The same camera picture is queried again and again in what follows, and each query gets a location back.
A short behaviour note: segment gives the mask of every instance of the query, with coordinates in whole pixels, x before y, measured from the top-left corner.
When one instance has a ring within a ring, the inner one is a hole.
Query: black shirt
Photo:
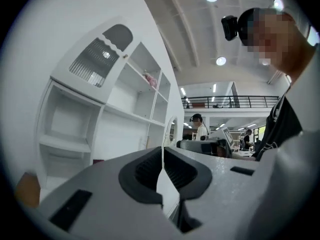
[[[302,131],[300,122],[285,96],[279,99],[266,118],[264,136],[258,150],[252,155],[260,161],[266,150],[277,149],[287,139]]]
[[[247,142],[250,142],[249,135],[244,136],[243,141],[244,141],[244,148],[248,150],[250,148],[249,145],[247,144]]]

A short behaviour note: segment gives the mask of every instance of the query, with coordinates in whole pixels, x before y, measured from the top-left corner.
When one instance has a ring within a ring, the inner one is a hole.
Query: railing
[[[182,98],[185,109],[272,108],[278,96],[203,96]]]

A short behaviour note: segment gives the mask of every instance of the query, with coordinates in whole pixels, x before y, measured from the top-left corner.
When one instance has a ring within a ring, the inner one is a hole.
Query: cabinet door
[[[88,32],[64,55],[51,77],[93,100],[106,103],[128,57],[141,38],[115,17]]]

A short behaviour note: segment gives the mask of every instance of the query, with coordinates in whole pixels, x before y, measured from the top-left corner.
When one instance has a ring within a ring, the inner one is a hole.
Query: white cabinet
[[[144,73],[155,77],[157,85],[151,86]],[[97,144],[99,148],[94,158],[106,160],[129,151],[161,146],[170,87],[141,42],[113,85],[99,125],[97,139],[101,142]]]
[[[140,43],[131,23],[114,17],[78,40],[51,74],[56,82],[105,104],[119,72]]]
[[[98,120],[104,105],[51,81],[37,126],[37,174],[54,189],[91,164]]]
[[[163,144],[171,84],[138,36],[114,18],[85,35],[58,63],[36,132],[44,192],[93,159]],[[156,79],[154,86],[145,73]]]

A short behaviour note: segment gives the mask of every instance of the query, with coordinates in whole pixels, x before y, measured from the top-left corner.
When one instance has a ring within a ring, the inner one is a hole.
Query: round mirror
[[[178,119],[176,116],[173,116],[168,123],[166,134],[165,134],[165,142],[164,146],[175,146],[177,143],[177,125]]]

